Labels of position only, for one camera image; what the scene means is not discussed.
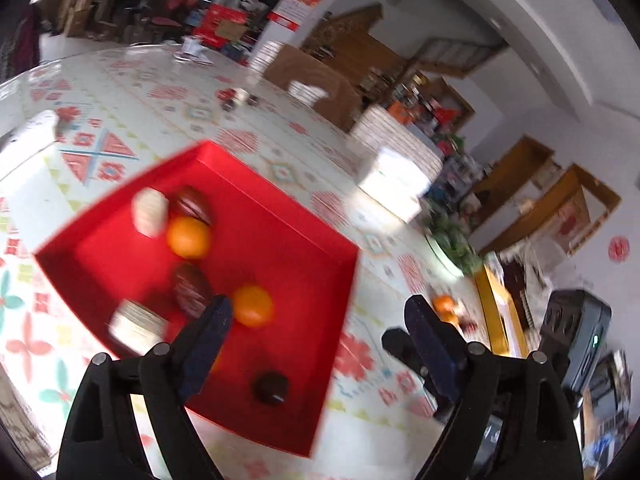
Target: round dark chocolate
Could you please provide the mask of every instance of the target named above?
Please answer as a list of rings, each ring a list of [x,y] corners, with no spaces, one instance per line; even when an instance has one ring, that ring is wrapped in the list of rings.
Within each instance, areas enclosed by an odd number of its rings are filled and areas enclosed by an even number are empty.
[[[277,406],[287,398],[289,380],[279,372],[265,372],[254,381],[253,391],[254,396],[260,402],[270,406]]]
[[[185,314],[199,318],[211,304],[213,289],[204,273],[195,265],[183,262],[172,274],[175,299]]]
[[[175,208],[179,213],[197,218],[207,225],[211,225],[209,205],[204,195],[191,186],[184,186],[175,197]]]
[[[225,112],[230,112],[231,110],[236,108],[236,102],[233,99],[227,99],[222,103],[222,109]]]

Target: metal screw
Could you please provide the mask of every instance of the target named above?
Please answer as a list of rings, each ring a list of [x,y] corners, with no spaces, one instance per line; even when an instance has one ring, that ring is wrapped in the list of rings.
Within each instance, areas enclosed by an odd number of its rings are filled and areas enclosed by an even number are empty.
[[[473,354],[473,355],[484,354],[484,350],[485,350],[484,345],[482,343],[479,343],[478,341],[472,341],[466,347],[469,350],[470,354]]]
[[[169,343],[158,343],[154,346],[154,355],[167,355],[170,349]]]
[[[91,358],[91,362],[94,365],[101,365],[106,360],[107,360],[107,354],[105,354],[104,352],[100,352],[99,354],[96,354]]]
[[[541,352],[540,350],[532,352],[531,357],[539,365],[543,365],[544,363],[546,363],[546,354],[544,352]]]

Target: patterned tablecloth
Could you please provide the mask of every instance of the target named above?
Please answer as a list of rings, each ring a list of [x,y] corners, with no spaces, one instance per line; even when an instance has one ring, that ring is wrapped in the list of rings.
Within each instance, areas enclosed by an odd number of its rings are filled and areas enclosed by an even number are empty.
[[[450,287],[486,342],[473,281],[444,283],[420,233],[354,184],[345,134],[250,70],[217,54],[211,67],[144,46],[52,62],[0,86],[0,112],[25,120],[55,110],[58,142],[0,182],[0,360],[56,448],[86,365],[101,344],[57,297],[31,253],[105,193],[149,165],[212,139],[361,248],[360,263],[311,459],[235,436],[193,415],[231,479],[411,479],[441,427],[418,378],[380,336],[402,324],[404,301]],[[257,108],[223,114],[217,90],[240,86]],[[162,462],[141,397],[134,410],[153,471]]]

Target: poster on pillar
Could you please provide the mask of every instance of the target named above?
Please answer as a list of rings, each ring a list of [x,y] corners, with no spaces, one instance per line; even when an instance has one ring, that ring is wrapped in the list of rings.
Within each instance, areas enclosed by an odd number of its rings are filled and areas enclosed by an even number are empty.
[[[313,8],[321,0],[280,0],[269,14],[269,19],[289,30],[298,30]]]

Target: red box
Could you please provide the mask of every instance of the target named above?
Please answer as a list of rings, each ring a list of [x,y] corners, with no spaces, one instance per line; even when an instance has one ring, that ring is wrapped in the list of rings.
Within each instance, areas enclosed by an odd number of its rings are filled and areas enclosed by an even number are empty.
[[[230,9],[218,4],[211,4],[207,9],[199,27],[193,29],[193,35],[200,38],[202,43],[214,48],[222,48],[229,40],[216,36],[216,29],[221,20],[230,20],[244,25],[249,14],[242,10]]]
[[[56,235],[36,259],[62,299],[114,354],[108,334],[121,300],[140,301],[169,319],[178,307],[170,273],[180,262],[164,237],[132,224],[131,200],[144,187],[168,197],[200,190],[214,216],[212,247],[202,261],[214,290],[245,283],[269,292],[273,321],[261,329],[234,323],[202,393],[188,408],[245,438],[309,456],[331,378],[358,248],[273,184],[212,142],[154,167],[98,202]],[[286,402],[252,396],[263,371],[289,378]]]

